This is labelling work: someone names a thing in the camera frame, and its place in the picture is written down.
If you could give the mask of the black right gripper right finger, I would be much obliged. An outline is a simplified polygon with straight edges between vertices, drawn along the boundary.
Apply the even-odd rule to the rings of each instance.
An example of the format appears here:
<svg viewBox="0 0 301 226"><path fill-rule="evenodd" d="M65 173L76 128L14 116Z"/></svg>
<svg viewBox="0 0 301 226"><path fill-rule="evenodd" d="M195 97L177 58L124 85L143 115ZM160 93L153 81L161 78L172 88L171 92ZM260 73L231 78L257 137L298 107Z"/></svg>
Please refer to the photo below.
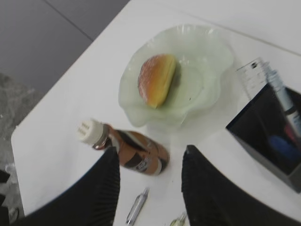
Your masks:
<svg viewBox="0 0 301 226"><path fill-rule="evenodd" d="M226 178L194 145L182 160L182 195L192 226L299 226Z"/></svg>

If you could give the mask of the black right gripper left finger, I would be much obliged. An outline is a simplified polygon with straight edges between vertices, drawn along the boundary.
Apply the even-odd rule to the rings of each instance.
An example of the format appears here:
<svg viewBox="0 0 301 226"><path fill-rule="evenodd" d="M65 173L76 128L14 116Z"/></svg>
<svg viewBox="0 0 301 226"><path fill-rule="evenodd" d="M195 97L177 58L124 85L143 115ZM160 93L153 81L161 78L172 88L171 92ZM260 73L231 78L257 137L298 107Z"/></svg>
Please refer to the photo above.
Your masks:
<svg viewBox="0 0 301 226"><path fill-rule="evenodd" d="M108 148L73 186L15 226L111 226L120 192L119 157Z"/></svg>

